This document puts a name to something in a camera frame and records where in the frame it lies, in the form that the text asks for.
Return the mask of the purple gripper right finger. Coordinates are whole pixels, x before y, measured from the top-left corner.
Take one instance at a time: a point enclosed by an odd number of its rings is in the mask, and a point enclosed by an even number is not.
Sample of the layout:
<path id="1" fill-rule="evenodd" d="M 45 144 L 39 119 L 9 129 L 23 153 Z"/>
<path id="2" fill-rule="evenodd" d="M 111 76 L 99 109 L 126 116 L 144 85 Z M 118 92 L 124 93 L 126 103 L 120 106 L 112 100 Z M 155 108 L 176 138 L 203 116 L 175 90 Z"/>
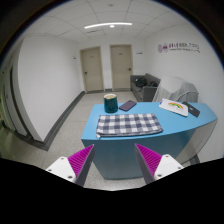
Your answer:
<path id="1" fill-rule="evenodd" d="M 160 155 L 140 144 L 135 144 L 135 154 L 146 184 L 183 169 L 171 155 Z"/>

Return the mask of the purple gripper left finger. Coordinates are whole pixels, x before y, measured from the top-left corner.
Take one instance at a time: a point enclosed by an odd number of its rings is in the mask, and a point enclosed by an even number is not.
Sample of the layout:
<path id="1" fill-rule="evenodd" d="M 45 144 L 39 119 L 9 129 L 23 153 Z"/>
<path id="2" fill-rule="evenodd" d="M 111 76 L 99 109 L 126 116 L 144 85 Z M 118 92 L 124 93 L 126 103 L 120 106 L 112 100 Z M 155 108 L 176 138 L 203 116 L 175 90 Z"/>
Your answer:
<path id="1" fill-rule="evenodd" d="M 94 155 L 94 145 L 90 145 L 69 157 L 59 157 L 47 171 L 83 187 Z"/>

